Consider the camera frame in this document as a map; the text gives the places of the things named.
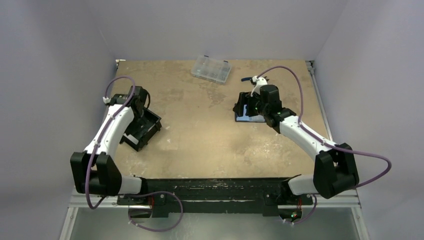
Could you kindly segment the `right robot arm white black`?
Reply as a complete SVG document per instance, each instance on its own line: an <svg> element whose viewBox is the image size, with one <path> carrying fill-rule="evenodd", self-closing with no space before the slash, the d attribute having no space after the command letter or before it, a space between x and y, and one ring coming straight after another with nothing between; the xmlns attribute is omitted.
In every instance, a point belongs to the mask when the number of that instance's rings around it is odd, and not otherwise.
<svg viewBox="0 0 424 240"><path fill-rule="evenodd" d="M351 146L329 141L304 124L294 111L283 107L275 85L264 85L254 93L240 92L232 110L237 117L262 116L270 128L290 139L313 160L311 175L296 175L282 183L280 196L284 202L292 204L303 194L330 199L358 185Z"/></svg>

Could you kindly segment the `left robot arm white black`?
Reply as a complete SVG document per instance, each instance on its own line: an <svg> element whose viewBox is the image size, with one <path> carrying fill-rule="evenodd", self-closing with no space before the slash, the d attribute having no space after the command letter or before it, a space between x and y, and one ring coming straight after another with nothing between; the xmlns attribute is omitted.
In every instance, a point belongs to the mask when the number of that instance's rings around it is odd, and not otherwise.
<svg viewBox="0 0 424 240"><path fill-rule="evenodd" d="M149 129L145 102L148 91L131 87L128 95L115 94L108 112L93 141L82 151L74 152L70 165L76 191L101 196L129 195L138 205L146 203L149 191L142 178L124 176L115 165L117 148L127 142L140 150L142 135Z"/></svg>

